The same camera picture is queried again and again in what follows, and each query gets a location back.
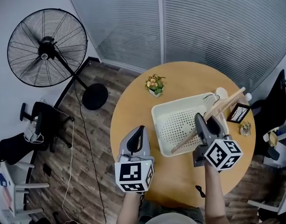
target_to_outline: picture frame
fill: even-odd
[[[228,116],[227,121],[240,124],[250,109],[251,107],[249,105],[237,103],[231,114]]]

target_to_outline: round wooden table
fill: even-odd
[[[164,92],[158,98],[145,88],[147,77],[153,74],[166,77]],[[204,167],[194,167],[192,153],[168,158],[161,155],[151,109],[155,105],[172,100],[214,92],[217,87],[225,88],[229,96],[238,90],[233,81],[212,67],[194,62],[173,62],[156,66],[141,74],[122,94],[112,118],[112,154],[117,160],[122,139],[140,125],[147,127],[151,155],[155,158],[155,173],[146,193],[148,200],[167,207],[204,205],[205,199],[195,188],[195,185],[199,185],[206,193]],[[227,110],[224,114],[227,118],[230,111]],[[227,122],[230,134],[238,142],[244,155],[232,169],[220,173],[224,195],[242,179],[253,156],[256,133],[251,111],[244,121],[251,123],[251,135],[248,137],[240,135],[239,124]]]

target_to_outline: person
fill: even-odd
[[[206,224],[229,224],[218,171],[205,161]],[[126,193],[117,224],[203,224],[198,208],[166,208],[144,200],[140,208],[138,193]]]

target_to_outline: window blind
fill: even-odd
[[[163,0],[165,62],[210,65],[251,91],[286,53],[286,0]]]
[[[158,0],[71,0],[101,59],[160,64]]]

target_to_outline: wooden floor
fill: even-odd
[[[111,119],[119,97],[137,75],[125,69],[95,62],[84,68],[80,75],[85,83],[103,83],[109,91],[108,101],[101,109],[88,111],[82,106],[105,205],[106,220],[109,224],[116,222],[124,196],[115,184],[114,159],[110,146]],[[77,83],[76,89],[78,97],[81,98],[84,89]],[[94,166],[74,86],[66,94],[59,109],[75,118],[72,178],[64,204],[65,210],[81,224],[104,224]],[[71,140],[72,122],[66,125],[63,135],[67,140]],[[33,215],[34,219],[46,217],[51,223],[55,223],[52,213],[57,211],[61,223],[69,220],[62,210],[62,202],[70,174],[70,159],[71,149],[60,140],[55,144],[54,154],[49,151],[38,153],[30,182],[48,182],[50,187],[31,190],[27,196],[27,210],[40,207],[44,209],[44,213]],[[52,168],[51,177],[44,174],[44,163]],[[279,172],[263,165],[261,160],[253,159],[240,183],[225,196],[230,222],[258,223],[257,208],[248,205],[247,200],[263,201],[271,192],[275,193],[275,180],[278,184],[279,180],[285,179],[286,171]]]

